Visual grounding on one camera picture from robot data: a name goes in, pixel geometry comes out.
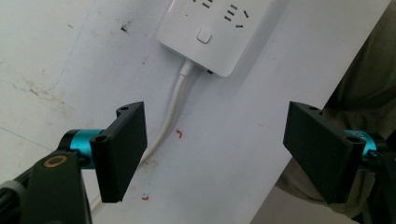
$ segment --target cloth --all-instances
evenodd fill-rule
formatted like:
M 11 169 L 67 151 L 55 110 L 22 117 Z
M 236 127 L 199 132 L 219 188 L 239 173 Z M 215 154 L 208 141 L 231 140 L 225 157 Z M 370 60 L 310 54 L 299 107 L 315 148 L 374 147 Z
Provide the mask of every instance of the cloth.
M 340 129 L 379 133 L 396 130 L 396 0 L 392 0 L 323 109 Z M 355 217 L 361 213 L 375 174 L 358 171 L 346 203 L 326 204 L 295 159 L 276 186 L 311 203 Z

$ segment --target blue anodized part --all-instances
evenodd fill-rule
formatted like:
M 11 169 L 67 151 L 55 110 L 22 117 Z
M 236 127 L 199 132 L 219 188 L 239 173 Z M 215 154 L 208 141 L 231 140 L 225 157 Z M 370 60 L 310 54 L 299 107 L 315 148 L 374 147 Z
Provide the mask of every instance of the blue anodized part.
M 82 167 L 83 169 L 94 169 L 92 151 L 90 145 L 90 139 L 95 135 L 99 134 L 102 130 L 96 129 L 81 129 L 74 135 L 72 143 L 70 144 L 70 149 L 78 149 L 79 152 L 90 158 L 91 163 Z
M 370 134 L 364 132 L 364 131 L 359 131 L 359 130 L 345 130 L 346 133 L 352 134 L 355 137 L 360 138 L 361 140 L 366 142 L 366 145 L 364 146 L 363 154 L 362 154 L 362 160 L 363 161 L 368 161 L 368 153 L 373 150 L 376 151 L 376 144 L 373 138 L 370 136 Z

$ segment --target white cable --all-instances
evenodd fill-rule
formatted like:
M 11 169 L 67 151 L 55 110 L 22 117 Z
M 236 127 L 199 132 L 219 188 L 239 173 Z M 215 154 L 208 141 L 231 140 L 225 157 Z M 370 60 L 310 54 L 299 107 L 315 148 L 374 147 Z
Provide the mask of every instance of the white cable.
M 193 61 L 191 61 L 190 59 L 186 59 L 186 62 L 184 62 L 183 67 L 181 67 L 177 84 L 175 86 L 172 95 L 171 104 L 169 105 L 168 113 L 166 114 L 165 122 L 163 123 L 163 126 L 161 127 L 161 130 L 155 137 L 154 141 L 152 141 L 152 143 L 146 148 L 145 152 L 143 153 L 142 159 L 139 162 L 139 165 L 151 155 L 151 153 L 157 148 L 157 146 L 165 138 L 166 133 L 168 132 L 172 124 L 172 119 L 176 112 L 178 97 L 180 95 L 181 89 L 183 88 L 183 85 L 187 80 L 187 76 L 190 74 L 194 66 L 195 63 Z M 101 204 L 101 201 L 102 198 L 100 197 L 100 195 L 98 195 L 93 200 L 93 202 L 91 203 L 91 213 L 99 206 L 99 204 Z
M 96 198 L 93 200 L 93 202 L 90 204 L 90 208 L 91 208 L 91 213 L 99 206 L 99 204 L 102 203 L 102 198 L 100 196 L 100 194 L 98 196 L 96 196 Z

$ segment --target red mark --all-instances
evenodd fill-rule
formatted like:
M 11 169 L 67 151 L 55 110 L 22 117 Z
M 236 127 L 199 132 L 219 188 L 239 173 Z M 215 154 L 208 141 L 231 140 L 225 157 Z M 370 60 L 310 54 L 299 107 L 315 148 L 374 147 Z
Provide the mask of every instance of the red mark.
M 178 138 L 183 136 L 183 132 L 181 130 L 176 130 L 176 133 L 178 133 Z

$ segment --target power strip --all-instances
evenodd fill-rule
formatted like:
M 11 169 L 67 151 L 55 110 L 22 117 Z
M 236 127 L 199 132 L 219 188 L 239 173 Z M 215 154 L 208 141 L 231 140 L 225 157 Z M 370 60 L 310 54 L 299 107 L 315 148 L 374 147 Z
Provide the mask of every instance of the power strip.
M 158 38 L 168 48 L 229 76 L 271 0 L 174 0 Z

